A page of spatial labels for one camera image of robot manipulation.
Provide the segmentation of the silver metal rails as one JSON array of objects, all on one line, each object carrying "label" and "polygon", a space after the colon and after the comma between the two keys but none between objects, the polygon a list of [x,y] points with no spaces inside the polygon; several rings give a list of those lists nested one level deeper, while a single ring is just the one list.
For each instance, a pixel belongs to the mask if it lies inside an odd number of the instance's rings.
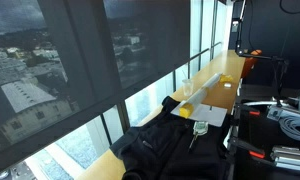
[{"label": "silver metal rails", "polygon": [[298,148],[274,146],[270,157],[276,167],[300,171],[300,150]]}]

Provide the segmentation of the yellow object far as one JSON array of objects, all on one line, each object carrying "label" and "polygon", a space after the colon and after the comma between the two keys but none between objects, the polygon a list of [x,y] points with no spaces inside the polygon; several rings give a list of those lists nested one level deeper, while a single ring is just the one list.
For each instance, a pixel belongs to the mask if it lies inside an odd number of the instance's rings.
[{"label": "yellow object far", "polygon": [[231,75],[221,75],[219,82],[231,83],[231,82],[233,82],[233,77]]}]

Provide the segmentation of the black clamp with red tip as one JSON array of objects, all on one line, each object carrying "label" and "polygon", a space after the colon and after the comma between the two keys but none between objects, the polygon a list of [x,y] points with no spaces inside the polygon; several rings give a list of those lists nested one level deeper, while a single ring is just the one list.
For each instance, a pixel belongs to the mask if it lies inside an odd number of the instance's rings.
[{"label": "black clamp with red tip", "polygon": [[234,145],[236,147],[239,147],[241,149],[247,150],[249,152],[249,154],[253,157],[257,157],[260,159],[263,159],[265,157],[265,152],[262,149],[259,149],[255,146],[253,146],[252,144],[243,141],[237,137],[231,137],[228,142],[231,145]]}]

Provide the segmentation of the orange object on stand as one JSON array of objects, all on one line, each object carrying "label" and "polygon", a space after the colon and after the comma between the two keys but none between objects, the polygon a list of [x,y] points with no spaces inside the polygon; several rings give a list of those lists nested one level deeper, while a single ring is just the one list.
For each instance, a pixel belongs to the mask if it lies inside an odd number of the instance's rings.
[{"label": "orange object on stand", "polygon": [[[260,49],[257,49],[257,50],[252,51],[251,54],[252,55],[261,55],[262,51]],[[244,63],[242,74],[241,74],[242,78],[245,78],[249,74],[249,72],[251,71],[252,67],[255,65],[256,62],[257,62],[256,58],[249,57],[249,58],[245,59],[245,63]]]}]

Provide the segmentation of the green white jersey tag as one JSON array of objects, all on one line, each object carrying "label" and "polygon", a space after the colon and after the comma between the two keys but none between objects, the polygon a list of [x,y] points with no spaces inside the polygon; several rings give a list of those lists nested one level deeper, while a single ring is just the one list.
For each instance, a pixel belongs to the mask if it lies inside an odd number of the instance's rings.
[{"label": "green white jersey tag", "polygon": [[208,123],[206,121],[196,121],[193,127],[193,134],[197,136],[204,135],[208,132]]}]

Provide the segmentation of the small white object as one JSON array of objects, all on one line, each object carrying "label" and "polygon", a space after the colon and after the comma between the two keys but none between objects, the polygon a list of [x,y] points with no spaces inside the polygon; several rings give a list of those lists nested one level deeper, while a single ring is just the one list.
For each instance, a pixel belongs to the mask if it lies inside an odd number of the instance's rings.
[{"label": "small white object", "polygon": [[230,88],[232,85],[229,83],[224,84],[225,87]]}]

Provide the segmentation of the white paper sheet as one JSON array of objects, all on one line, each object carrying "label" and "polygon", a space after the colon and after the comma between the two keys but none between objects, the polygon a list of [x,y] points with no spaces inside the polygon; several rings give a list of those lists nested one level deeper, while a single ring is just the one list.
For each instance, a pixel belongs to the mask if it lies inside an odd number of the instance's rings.
[{"label": "white paper sheet", "polygon": [[[182,101],[179,105],[177,105],[171,113],[173,115],[179,115],[179,108],[187,102]],[[227,110],[224,108],[219,108],[215,106],[209,106],[205,104],[197,104],[193,105],[194,111],[189,118],[194,121],[206,121],[209,125],[221,127],[225,116],[227,114]]]}]

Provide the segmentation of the yellow block near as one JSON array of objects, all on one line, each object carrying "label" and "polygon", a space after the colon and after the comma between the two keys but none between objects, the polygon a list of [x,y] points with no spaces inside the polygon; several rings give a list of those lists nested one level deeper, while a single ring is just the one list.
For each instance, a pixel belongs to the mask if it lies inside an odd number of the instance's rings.
[{"label": "yellow block near", "polygon": [[183,118],[189,118],[194,111],[194,107],[190,103],[185,103],[179,108],[179,115]]}]

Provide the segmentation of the black zip jersey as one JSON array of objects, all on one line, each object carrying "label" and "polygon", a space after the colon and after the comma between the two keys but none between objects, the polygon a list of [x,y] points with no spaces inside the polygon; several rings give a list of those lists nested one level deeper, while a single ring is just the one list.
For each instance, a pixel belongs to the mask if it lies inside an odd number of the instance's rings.
[{"label": "black zip jersey", "polygon": [[122,180],[225,180],[228,162],[223,140],[230,126],[225,117],[220,127],[193,137],[194,122],[175,116],[179,104],[171,97],[162,101],[161,112],[141,127],[131,127],[110,150],[123,161]]}]

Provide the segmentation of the rolled clear plastic tube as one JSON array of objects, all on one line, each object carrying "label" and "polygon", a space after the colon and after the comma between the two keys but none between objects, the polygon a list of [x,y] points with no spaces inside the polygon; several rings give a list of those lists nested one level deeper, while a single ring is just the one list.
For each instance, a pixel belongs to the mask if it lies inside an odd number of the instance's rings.
[{"label": "rolled clear plastic tube", "polygon": [[208,91],[220,80],[221,73],[215,73],[208,79],[188,100],[192,105],[200,104],[208,94]]}]

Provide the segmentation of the clear plastic cup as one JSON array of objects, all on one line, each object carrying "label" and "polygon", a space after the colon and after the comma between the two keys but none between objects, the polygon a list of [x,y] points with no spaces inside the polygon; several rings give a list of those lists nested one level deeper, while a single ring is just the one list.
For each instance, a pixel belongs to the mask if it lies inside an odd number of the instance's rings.
[{"label": "clear plastic cup", "polygon": [[193,81],[191,79],[183,80],[183,93],[185,96],[191,96],[193,93]]}]

